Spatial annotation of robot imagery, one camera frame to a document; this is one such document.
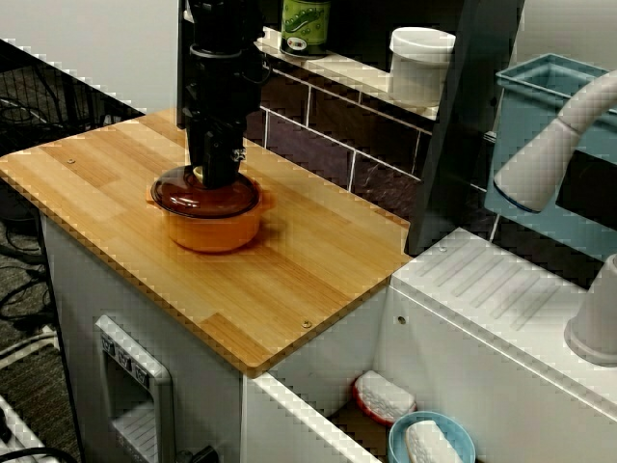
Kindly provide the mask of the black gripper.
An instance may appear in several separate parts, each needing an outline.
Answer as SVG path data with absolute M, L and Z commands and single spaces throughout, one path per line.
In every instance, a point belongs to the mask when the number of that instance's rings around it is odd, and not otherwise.
M 233 184 L 245 159 L 247 117 L 257 111 L 263 85 L 263 54 L 249 47 L 236 54 L 189 49 L 184 85 L 187 148 L 193 168 L 202 167 L 207 189 Z

